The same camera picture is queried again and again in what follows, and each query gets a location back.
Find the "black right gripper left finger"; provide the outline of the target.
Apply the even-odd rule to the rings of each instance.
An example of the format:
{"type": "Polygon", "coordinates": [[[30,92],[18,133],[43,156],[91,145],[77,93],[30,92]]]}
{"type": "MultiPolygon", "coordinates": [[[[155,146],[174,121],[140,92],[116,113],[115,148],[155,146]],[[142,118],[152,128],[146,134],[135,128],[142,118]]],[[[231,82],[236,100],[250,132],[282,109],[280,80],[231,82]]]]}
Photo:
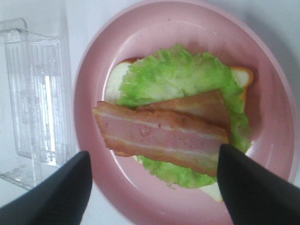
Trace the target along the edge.
{"type": "Polygon", "coordinates": [[[92,189],[90,155],[81,151],[49,178],[0,209],[2,225],[79,225],[92,189]]]}

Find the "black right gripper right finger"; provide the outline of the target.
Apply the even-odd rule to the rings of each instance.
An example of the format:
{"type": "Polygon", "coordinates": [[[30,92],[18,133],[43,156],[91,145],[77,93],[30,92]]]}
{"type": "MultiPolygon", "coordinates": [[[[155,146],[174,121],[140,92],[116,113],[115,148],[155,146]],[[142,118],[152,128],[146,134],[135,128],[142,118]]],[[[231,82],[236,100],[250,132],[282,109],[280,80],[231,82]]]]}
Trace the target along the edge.
{"type": "Polygon", "coordinates": [[[217,182],[235,225],[300,223],[300,189],[229,144],[220,146],[217,182]]]}

